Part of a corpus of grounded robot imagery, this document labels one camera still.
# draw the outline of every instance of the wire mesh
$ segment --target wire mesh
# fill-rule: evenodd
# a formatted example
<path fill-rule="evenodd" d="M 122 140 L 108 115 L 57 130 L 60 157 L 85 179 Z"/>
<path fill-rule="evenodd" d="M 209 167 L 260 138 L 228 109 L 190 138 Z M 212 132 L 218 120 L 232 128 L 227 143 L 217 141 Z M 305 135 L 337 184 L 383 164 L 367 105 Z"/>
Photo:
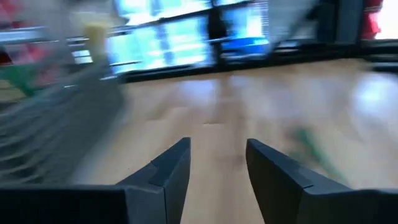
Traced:
<path fill-rule="evenodd" d="M 106 65 L 79 72 L 0 114 L 0 184 L 65 183 L 111 126 L 123 96 Z"/>

